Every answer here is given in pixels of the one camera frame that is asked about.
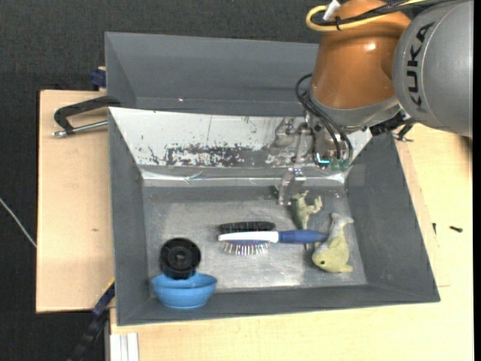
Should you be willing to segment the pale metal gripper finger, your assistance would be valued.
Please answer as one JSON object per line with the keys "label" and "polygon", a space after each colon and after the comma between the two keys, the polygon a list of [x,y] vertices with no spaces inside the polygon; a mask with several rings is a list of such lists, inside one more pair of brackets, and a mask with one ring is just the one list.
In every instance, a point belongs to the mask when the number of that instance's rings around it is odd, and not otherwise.
{"label": "pale metal gripper finger", "polygon": [[280,205],[290,205],[291,199],[303,187],[306,179],[301,167],[289,167],[283,174],[278,188],[278,203]]}
{"label": "pale metal gripper finger", "polygon": [[283,118],[274,132],[273,147],[289,147],[299,139],[295,118]]}

